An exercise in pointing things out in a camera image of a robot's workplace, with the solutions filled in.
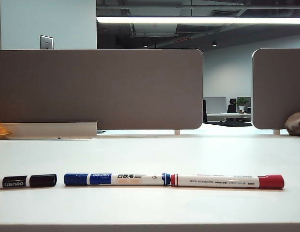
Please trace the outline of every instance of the orange object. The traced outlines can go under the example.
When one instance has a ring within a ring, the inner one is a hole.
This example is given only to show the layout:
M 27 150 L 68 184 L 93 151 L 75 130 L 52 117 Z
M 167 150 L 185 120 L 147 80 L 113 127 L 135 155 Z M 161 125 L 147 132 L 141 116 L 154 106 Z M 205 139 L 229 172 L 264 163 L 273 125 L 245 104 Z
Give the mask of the orange object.
M 1 127 L 0 123 L 0 139 L 6 139 L 6 135 L 11 134 L 10 131 L 8 131 L 5 127 Z

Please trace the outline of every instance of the white desk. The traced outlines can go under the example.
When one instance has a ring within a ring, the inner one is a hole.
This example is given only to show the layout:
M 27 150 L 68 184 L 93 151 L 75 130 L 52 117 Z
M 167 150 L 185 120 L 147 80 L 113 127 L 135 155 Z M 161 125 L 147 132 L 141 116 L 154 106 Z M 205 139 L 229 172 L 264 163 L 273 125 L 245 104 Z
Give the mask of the white desk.
M 207 113 L 208 120 L 224 120 L 225 118 L 251 118 L 251 114 L 244 113 Z
M 0 175 L 58 175 L 53 188 L 0 189 L 0 232 L 300 231 L 300 137 L 207 124 L 172 134 L 0 141 Z M 282 174 L 285 188 L 65 187 L 68 172 Z

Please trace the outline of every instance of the light switch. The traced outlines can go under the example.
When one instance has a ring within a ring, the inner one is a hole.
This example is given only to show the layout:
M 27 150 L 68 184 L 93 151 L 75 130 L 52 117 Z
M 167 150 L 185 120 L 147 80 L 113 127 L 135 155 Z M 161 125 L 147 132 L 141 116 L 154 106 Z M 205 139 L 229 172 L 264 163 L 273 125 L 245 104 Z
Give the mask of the light switch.
M 53 37 L 41 35 L 40 49 L 53 49 Z

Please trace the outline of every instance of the blue marker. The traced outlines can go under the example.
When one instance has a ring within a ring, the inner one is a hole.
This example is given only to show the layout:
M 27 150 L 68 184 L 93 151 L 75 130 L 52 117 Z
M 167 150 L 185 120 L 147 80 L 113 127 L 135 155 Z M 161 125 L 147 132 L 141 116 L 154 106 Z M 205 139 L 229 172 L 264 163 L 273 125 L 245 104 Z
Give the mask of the blue marker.
M 170 174 L 65 174 L 67 186 L 85 185 L 169 185 Z

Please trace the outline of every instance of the potted plant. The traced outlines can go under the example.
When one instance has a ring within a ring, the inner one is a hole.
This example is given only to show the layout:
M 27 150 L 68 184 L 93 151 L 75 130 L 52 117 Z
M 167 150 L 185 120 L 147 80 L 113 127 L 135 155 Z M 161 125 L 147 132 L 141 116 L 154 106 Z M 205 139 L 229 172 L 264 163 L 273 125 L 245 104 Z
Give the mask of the potted plant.
M 239 113 L 243 114 L 245 113 L 245 104 L 248 102 L 247 99 L 245 99 L 244 97 L 240 97 L 236 100 L 236 105 L 238 105 L 239 107 Z

